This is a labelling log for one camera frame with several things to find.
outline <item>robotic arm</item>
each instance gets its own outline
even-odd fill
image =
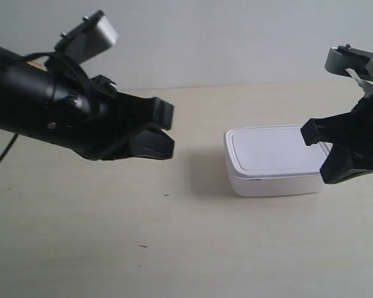
[[[351,112],[310,119],[301,129],[308,146],[333,144],[320,172],[326,184],[335,184],[373,173],[373,53],[350,45],[331,48],[325,68],[351,76],[365,92]]]
[[[89,79],[80,63],[116,43],[102,11],[67,34],[52,53],[19,56],[0,47],[0,129],[69,148],[89,160],[132,156],[169,159],[173,106],[116,90],[104,76]],[[47,56],[45,68],[30,61]]]

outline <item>beige table surface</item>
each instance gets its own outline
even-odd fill
[[[223,161],[229,129],[350,110],[352,80],[133,94],[175,105],[173,160],[22,137],[0,166],[0,297],[373,297],[373,175],[240,198]]]

